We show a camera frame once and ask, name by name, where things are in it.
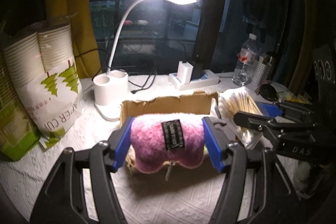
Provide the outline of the white perforated basket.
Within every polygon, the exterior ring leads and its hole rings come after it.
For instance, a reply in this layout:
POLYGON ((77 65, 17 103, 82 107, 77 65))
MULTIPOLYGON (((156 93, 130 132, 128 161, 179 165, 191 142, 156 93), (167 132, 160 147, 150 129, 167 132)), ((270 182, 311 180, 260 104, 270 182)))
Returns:
POLYGON ((260 56, 255 70, 252 76, 252 83, 255 85, 260 85, 263 83, 272 69, 273 57, 272 56, 260 56))

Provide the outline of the black round lid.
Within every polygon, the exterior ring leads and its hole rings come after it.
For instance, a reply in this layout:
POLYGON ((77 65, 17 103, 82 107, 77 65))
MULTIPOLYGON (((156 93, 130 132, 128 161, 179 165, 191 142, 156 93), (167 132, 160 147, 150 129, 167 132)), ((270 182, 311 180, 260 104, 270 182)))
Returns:
POLYGON ((259 94, 262 98, 270 102, 277 102, 279 97, 277 95, 276 89, 272 87, 271 84, 262 84, 259 88, 259 94))

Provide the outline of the white power strip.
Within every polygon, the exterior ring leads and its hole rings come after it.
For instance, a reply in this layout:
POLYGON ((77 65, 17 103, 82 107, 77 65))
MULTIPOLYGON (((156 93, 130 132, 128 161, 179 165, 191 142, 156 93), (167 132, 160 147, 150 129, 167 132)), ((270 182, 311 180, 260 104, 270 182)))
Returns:
POLYGON ((191 80, 188 84, 183 84, 177 79, 176 73, 168 75, 169 82, 178 90, 198 89, 219 83, 220 78, 211 70, 204 70, 203 75, 199 79, 191 80))

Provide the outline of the dark power adapter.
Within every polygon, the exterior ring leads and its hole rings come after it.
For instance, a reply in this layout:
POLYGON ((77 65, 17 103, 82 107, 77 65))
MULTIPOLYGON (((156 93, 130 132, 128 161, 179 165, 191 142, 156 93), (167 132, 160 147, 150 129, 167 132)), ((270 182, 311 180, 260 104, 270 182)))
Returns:
POLYGON ((203 75, 203 61, 199 58, 198 55, 189 59, 189 63, 193 66, 193 72, 191 75, 192 80, 196 80, 202 77, 203 75))

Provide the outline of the pink fuzzy pouch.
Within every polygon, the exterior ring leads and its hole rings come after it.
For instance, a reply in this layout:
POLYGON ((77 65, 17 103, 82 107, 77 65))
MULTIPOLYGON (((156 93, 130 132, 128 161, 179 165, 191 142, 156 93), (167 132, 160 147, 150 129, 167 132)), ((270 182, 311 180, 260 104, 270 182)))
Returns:
POLYGON ((156 173, 166 162, 195 169, 204 159, 202 117, 187 113, 137 116, 131 124, 130 145, 134 166, 141 173, 156 173))

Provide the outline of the green snack package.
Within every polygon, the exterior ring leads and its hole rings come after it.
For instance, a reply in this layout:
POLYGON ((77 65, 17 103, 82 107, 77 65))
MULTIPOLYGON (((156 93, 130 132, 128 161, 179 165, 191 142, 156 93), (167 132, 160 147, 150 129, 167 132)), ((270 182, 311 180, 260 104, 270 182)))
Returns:
POLYGON ((10 161, 21 159, 41 134, 22 105, 5 60, 4 49, 13 44, 7 35, 1 36, 1 153, 10 161))

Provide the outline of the clear water bottle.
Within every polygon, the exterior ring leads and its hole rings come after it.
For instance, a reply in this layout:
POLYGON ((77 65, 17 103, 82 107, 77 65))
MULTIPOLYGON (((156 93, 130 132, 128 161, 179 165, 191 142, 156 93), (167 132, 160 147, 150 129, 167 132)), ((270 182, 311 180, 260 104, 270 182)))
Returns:
POLYGON ((234 70, 232 82, 238 86, 244 86, 251 80, 252 68, 259 50, 256 43, 257 36, 249 34, 248 39, 241 46, 238 61, 234 70))

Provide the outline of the white usb charger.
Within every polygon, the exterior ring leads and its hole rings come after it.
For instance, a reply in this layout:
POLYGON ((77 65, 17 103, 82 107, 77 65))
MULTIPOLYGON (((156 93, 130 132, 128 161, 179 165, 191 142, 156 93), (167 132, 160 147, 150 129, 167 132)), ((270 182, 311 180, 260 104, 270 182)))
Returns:
POLYGON ((177 70, 177 79, 183 84, 189 84, 193 73, 193 66, 188 62, 180 61, 177 70))

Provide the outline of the white desk lamp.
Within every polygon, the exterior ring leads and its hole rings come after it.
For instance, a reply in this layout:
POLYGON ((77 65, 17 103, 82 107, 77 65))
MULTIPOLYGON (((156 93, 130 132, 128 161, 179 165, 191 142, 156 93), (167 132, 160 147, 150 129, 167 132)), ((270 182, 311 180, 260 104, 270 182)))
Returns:
POLYGON ((146 75, 131 85, 134 93, 193 55, 189 24, 200 18, 201 0, 89 0, 89 6, 101 69, 146 75))

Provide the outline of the paper cup pack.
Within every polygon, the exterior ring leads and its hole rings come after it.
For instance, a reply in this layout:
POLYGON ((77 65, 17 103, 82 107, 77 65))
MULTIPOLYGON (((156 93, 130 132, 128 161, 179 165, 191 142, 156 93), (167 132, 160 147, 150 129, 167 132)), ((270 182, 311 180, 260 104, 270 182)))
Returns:
POLYGON ((10 78, 49 149, 82 115, 83 89, 72 48, 71 26, 29 31, 3 43, 10 78))

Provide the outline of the open cardboard box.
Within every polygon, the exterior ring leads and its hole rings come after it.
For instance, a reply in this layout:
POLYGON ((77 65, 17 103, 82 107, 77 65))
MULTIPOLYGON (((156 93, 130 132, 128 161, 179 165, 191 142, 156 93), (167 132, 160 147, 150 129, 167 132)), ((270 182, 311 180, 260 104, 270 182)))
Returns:
MULTIPOLYGON (((151 101, 124 101, 121 106, 120 125, 124 125, 129 117, 137 117, 145 114, 171 114, 187 113, 197 114, 203 117, 217 119, 215 107, 218 102, 218 94, 194 92, 191 95, 157 97, 151 101)), ((204 158, 208 152, 204 146, 204 158)), ((126 156, 126 165, 131 173, 140 173, 134 166, 134 151, 130 145, 126 156)), ((163 167, 172 165, 166 162, 163 167)))

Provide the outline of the yellow tissue pack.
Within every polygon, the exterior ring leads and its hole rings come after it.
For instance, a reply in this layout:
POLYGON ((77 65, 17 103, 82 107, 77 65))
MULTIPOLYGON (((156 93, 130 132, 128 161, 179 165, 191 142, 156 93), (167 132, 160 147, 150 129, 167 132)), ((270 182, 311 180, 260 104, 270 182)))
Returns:
POLYGON ((279 101, 290 101, 290 102, 311 104, 311 102, 308 99, 304 98, 301 94, 296 96, 290 91, 278 92, 277 95, 279 101))

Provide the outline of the yellow curtain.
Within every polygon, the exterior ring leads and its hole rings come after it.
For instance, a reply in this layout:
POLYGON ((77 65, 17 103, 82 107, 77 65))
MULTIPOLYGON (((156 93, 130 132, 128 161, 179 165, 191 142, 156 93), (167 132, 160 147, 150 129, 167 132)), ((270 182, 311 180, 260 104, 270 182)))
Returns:
POLYGON ((45 4, 48 20, 63 20, 71 25, 72 48, 79 77, 92 78, 101 72, 89 0, 45 0, 45 4))

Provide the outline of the white embossed table cloth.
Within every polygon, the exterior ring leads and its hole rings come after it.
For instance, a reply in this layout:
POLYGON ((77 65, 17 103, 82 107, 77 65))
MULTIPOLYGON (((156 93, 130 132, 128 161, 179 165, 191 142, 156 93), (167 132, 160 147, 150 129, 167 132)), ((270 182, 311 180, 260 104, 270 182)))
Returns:
MULTIPOLYGON (((94 106, 93 83, 83 79, 81 117, 51 149, 35 146, 19 161, 1 160, 1 186, 15 207, 29 218, 52 166, 65 147, 87 149, 108 139, 118 122, 102 118, 94 106)), ((175 166, 154 174, 131 174, 127 167, 112 174, 123 213, 129 223, 207 223, 217 203, 225 176, 209 160, 196 169, 175 166)))

